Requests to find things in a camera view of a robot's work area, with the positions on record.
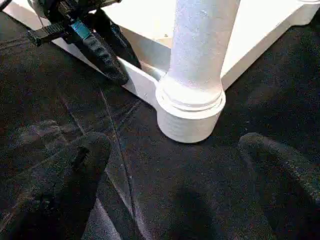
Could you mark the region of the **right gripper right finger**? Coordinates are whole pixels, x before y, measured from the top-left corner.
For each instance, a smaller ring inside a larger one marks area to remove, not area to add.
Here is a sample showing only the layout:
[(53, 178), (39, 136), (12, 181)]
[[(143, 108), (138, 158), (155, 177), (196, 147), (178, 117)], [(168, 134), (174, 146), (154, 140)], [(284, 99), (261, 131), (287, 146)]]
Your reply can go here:
[(238, 142), (279, 240), (320, 238), (320, 168), (295, 148), (250, 132)]

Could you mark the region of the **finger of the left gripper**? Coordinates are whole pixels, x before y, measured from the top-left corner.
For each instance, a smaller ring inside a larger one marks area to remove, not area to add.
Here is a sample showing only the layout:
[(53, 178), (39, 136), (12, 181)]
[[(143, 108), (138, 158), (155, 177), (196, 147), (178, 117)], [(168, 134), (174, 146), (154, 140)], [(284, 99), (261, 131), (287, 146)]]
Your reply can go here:
[(110, 45), (116, 56), (141, 69), (140, 61), (121, 28), (103, 10), (97, 10), (94, 17), (96, 32)]
[(86, 58), (109, 80), (120, 86), (129, 81), (129, 76), (115, 52), (99, 34), (90, 34), (85, 39), (85, 51)]

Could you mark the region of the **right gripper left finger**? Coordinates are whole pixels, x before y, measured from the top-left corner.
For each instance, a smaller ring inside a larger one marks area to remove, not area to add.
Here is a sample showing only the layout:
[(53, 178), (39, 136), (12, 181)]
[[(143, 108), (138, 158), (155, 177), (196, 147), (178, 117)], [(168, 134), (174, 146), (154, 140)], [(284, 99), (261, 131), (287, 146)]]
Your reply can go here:
[(0, 181), (3, 240), (79, 240), (96, 201), (111, 144), (90, 132)]

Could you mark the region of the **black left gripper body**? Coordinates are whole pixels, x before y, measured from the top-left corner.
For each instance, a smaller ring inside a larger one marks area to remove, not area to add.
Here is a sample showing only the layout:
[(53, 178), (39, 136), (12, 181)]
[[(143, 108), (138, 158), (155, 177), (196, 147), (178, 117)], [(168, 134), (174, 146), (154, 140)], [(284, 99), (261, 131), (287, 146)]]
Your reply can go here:
[(50, 25), (27, 32), (28, 39), (37, 47), (58, 38), (68, 43), (80, 42), (95, 30), (94, 14), (118, 0), (30, 0), (30, 6)]

